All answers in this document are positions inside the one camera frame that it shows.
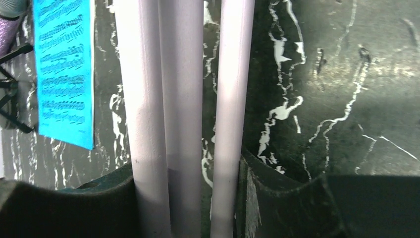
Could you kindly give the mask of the lilac music stand tripod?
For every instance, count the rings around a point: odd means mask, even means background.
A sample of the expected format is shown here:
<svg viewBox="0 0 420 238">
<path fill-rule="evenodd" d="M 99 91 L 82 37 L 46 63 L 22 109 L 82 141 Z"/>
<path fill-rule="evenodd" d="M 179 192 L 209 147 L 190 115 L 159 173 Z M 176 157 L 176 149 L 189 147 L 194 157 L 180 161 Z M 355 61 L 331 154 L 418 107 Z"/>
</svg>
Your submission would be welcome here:
<svg viewBox="0 0 420 238">
<path fill-rule="evenodd" d="M 204 3 L 114 1 L 139 226 L 201 233 Z M 210 235 L 233 236 L 255 3 L 221 3 Z"/>
</svg>

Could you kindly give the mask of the silver mesh studio microphone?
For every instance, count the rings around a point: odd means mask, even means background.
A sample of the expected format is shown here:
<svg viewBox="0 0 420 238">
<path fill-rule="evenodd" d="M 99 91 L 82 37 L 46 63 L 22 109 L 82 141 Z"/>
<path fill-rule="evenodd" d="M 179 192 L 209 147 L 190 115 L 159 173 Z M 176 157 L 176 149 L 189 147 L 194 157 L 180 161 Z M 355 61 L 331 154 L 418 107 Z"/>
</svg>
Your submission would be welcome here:
<svg viewBox="0 0 420 238">
<path fill-rule="evenodd" d="M 20 24 L 21 16 L 28 9 L 27 0 L 0 0 L 0 56 L 5 56 L 11 47 Z"/>
</svg>

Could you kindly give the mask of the blue sheet music page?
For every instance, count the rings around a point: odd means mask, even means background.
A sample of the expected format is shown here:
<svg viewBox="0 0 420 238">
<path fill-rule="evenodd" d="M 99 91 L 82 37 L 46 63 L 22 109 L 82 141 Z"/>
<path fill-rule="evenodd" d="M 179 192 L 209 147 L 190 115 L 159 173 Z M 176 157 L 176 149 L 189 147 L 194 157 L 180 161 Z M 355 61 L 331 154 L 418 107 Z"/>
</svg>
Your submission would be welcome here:
<svg viewBox="0 0 420 238">
<path fill-rule="evenodd" d="M 33 26 L 40 135 L 94 147 L 95 5 L 35 0 Z"/>
</svg>

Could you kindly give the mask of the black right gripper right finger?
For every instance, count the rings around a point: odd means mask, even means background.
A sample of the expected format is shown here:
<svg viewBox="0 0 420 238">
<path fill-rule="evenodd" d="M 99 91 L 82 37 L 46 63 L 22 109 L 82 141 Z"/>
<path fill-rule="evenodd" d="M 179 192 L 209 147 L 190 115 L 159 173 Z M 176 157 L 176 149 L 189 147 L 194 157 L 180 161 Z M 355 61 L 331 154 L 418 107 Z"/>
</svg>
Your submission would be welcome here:
<svg viewBox="0 0 420 238">
<path fill-rule="evenodd" d="M 417 238 L 420 179 L 320 175 L 299 183 L 243 150 L 235 216 L 237 238 Z"/>
</svg>

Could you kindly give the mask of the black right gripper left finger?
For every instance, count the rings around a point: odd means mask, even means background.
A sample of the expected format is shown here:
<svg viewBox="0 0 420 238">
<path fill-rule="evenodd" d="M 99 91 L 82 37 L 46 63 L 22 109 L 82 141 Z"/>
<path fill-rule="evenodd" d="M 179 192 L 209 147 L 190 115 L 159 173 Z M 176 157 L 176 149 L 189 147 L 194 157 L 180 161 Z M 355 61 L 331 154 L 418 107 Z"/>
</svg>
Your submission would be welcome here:
<svg viewBox="0 0 420 238">
<path fill-rule="evenodd" d="M 78 188 L 0 182 L 3 238 L 137 238 L 138 223 L 130 164 Z"/>
</svg>

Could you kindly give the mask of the black tripod microphone stand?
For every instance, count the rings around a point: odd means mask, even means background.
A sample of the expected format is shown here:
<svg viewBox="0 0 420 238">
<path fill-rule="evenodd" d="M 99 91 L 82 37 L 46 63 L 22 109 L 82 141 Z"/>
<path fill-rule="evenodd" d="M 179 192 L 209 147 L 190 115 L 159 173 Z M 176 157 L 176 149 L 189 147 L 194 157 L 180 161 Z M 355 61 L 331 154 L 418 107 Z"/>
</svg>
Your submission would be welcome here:
<svg viewBox="0 0 420 238">
<path fill-rule="evenodd" d="M 30 133 L 34 129 L 19 120 L 18 116 L 18 80 L 0 66 L 4 78 L 0 79 L 0 127 L 3 129 L 18 129 Z"/>
</svg>

